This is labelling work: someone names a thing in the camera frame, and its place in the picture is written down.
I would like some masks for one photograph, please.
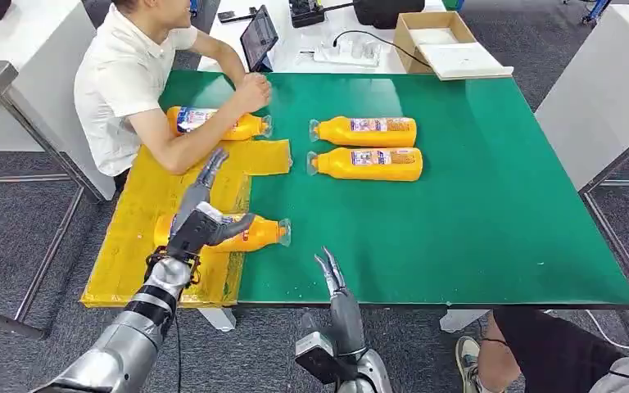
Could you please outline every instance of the robotic hand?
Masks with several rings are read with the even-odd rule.
[[[314,330],[296,343],[296,362],[324,385],[336,382],[337,393],[392,393],[389,376],[380,355],[365,345],[363,319],[358,301],[346,287],[338,263],[326,247],[326,259],[315,255],[324,271],[331,299],[333,329],[330,337]]]
[[[209,204],[210,187],[228,154],[216,149],[185,192],[164,253],[152,255],[147,279],[93,347],[32,393],[136,392],[156,362],[177,302],[199,265],[199,251],[244,232],[254,219],[224,220]]]

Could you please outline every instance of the yellow plastic sheet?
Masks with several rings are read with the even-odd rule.
[[[229,158],[215,178],[210,201],[224,213],[248,210],[251,175],[285,174],[290,170],[288,140],[222,142],[220,146],[228,151]],[[184,191],[203,164],[182,176],[173,176],[160,167],[148,149],[141,148],[80,298],[84,305],[126,305],[143,284],[146,257],[155,250],[153,229],[158,217],[177,211]],[[202,253],[199,283],[184,291],[180,305],[234,305],[243,261],[243,253]]]

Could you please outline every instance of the black shorts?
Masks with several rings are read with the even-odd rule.
[[[586,393],[624,357],[608,342],[537,309],[503,307],[493,316],[529,393]]]
[[[115,180],[115,187],[117,189],[117,192],[122,192],[124,191],[124,185],[126,184],[126,178],[129,176],[129,170],[125,170],[124,172],[116,175],[114,177]]]

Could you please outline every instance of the orange juice bottle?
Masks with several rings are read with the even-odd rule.
[[[177,135],[189,133],[204,124],[217,109],[199,109],[189,106],[173,106],[167,110],[170,129]],[[224,141],[243,141],[261,135],[271,136],[271,116],[257,117],[246,113],[225,135]]]
[[[414,147],[346,149],[329,153],[307,153],[308,174],[328,174],[333,178],[413,182],[423,171],[423,156]]]
[[[224,219],[239,220],[243,215],[224,215]],[[173,215],[162,215],[156,221],[153,241],[156,246],[167,244],[170,227],[174,221]],[[205,246],[212,252],[256,251],[269,244],[280,243],[288,247],[291,244],[291,220],[282,219],[271,221],[257,215],[248,230],[235,237],[231,237],[218,246]]]
[[[310,140],[323,139],[337,145],[412,147],[416,120],[408,117],[348,119],[343,116],[319,122],[310,120]]]

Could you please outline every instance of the cardboard box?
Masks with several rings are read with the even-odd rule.
[[[394,32],[394,43],[427,64],[430,64],[430,62],[416,47],[415,41],[411,37],[411,30],[415,29],[449,29],[455,36],[457,43],[477,42],[473,34],[471,34],[471,30],[468,29],[467,25],[456,11],[399,14],[399,19],[396,22],[396,30]],[[417,62],[398,48],[396,52],[399,54],[401,64],[404,65],[404,69],[407,73],[434,74],[431,67]]]

